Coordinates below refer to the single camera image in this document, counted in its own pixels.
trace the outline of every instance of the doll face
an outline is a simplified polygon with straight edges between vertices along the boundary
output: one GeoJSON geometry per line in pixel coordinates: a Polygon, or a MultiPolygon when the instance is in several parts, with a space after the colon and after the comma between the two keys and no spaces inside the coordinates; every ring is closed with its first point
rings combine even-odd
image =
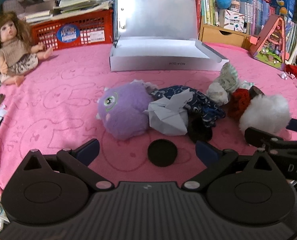
{"type": "Polygon", "coordinates": [[[14,22],[5,23],[0,29],[1,43],[15,38],[16,34],[17,30],[15,28],[14,22]]]}

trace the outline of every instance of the doll leg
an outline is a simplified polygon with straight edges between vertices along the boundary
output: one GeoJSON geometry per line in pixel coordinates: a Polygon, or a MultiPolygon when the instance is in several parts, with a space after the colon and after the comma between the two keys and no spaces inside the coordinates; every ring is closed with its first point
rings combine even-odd
{"type": "Polygon", "coordinates": [[[23,83],[25,77],[24,76],[13,76],[8,78],[7,80],[5,80],[3,82],[3,84],[5,85],[12,85],[12,84],[16,84],[18,87],[23,83]]]}
{"type": "Polygon", "coordinates": [[[37,52],[38,59],[47,59],[53,53],[53,47],[49,47],[47,51],[37,52]]]}

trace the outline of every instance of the blue ball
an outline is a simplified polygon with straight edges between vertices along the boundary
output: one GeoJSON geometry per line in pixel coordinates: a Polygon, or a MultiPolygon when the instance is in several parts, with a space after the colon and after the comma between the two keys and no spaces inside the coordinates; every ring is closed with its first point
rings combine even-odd
{"type": "Polygon", "coordinates": [[[217,6],[220,9],[227,9],[231,5],[232,0],[217,0],[217,6]]]}

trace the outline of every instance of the doll arm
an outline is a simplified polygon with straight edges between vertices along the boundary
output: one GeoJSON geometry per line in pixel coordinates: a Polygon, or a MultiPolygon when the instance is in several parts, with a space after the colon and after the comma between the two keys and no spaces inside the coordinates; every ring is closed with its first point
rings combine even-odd
{"type": "Polygon", "coordinates": [[[8,65],[6,63],[6,60],[4,59],[4,57],[0,57],[0,72],[2,74],[6,74],[7,69],[8,69],[8,65]]]}
{"type": "Polygon", "coordinates": [[[31,53],[39,52],[40,50],[44,50],[45,45],[42,42],[39,42],[37,45],[31,47],[31,53]]]}

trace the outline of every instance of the white box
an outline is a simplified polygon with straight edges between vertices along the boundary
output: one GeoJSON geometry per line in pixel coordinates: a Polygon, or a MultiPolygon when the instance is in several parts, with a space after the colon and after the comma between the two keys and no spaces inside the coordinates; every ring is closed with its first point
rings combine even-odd
{"type": "Polygon", "coordinates": [[[244,28],[244,21],[245,21],[245,15],[226,10],[221,9],[218,13],[219,18],[219,24],[222,28],[237,31],[242,33],[244,28]]]}
{"type": "Polygon", "coordinates": [[[111,71],[220,71],[229,61],[197,39],[195,0],[117,1],[111,71]]]}

